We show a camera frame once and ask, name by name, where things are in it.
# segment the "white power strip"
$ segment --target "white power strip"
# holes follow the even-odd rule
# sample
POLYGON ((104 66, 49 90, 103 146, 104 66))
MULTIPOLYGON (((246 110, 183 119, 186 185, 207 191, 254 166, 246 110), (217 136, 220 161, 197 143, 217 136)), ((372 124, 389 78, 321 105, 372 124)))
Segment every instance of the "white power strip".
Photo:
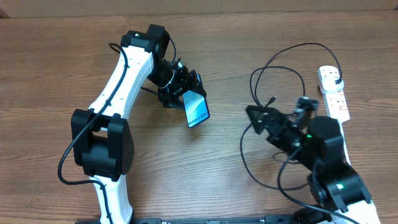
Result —
MULTIPOLYGON (((347 101, 344 96, 344 84, 335 85, 333 82, 325 82, 325 80, 336 80, 340 77, 340 73, 336 67, 325 65, 318 69, 319 87, 322 91, 323 101, 325 103, 326 115, 339 121, 341 134, 344 136, 342 124, 349 120, 347 101)), ((346 161, 351 164, 348 157, 346 141, 344 140, 344 153, 346 161)))

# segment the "plug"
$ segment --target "plug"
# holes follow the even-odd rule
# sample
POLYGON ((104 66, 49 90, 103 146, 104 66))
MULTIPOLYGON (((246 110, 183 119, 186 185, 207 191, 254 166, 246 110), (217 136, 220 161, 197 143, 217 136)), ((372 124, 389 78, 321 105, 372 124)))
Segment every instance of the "plug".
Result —
POLYGON ((268 103, 265 105, 265 107, 268 107, 271 103, 275 102, 276 100, 276 96, 271 97, 271 99, 269 99, 268 103))
POLYGON ((336 67, 329 65, 320 67, 318 69, 318 77, 319 87, 324 94, 340 91, 344 88, 343 80, 340 83, 336 83, 340 79, 340 73, 336 67))

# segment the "phone screen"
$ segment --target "phone screen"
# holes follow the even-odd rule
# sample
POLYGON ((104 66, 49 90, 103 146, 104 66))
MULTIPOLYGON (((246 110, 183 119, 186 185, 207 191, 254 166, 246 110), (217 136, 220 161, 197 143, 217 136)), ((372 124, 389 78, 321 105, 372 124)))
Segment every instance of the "phone screen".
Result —
POLYGON ((188 91, 182 95, 184 100, 185 115, 187 116, 188 127, 206 121, 210 117, 206 98, 198 93, 188 91))

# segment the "wood grain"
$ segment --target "wood grain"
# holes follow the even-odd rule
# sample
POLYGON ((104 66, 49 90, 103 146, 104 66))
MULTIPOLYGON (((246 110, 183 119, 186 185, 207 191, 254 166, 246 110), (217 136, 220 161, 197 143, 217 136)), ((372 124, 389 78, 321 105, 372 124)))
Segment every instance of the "wood grain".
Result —
MULTIPOLYGON (((382 223, 398 219, 398 13, 275 12, 0 20, 0 223, 73 223, 98 218, 92 185, 57 178, 71 141, 70 117, 87 108, 109 79, 119 42, 129 29, 166 26, 177 55, 202 75, 211 118, 188 129, 181 111, 164 109, 140 92, 130 117, 136 155, 127 177, 137 217, 210 218, 291 213, 299 209, 248 176, 239 138, 253 105, 249 75, 281 49, 320 42, 339 58, 351 120, 344 125, 354 168, 369 187, 382 223)), ((172 58, 172 50, 166 58, 172 58)), ((273 65, 299 71, 307 96, 322 99, 317 69, 334 65, 326 50, 304 46, 273 65)), ((145 82, 144 86, 153 88, 145 82)), ((288 112, 302 93, 292 73, 270 70, 259 98, 288 112)), ((325 114, 323 105, 320 114, 325 114)), ((252 130, 244 139, 250 169, 275 185, 277 149, 252 130)), ((69 157, 69 180, 86 179, 69 157)), ((308 171, 289 166, 283 185, 305 182, 308 171)), ((312 203, 308 189, 291 192, 312 203)))
POLYGON ((2 0, 11 18, 393 10, 398 0, 2 0))

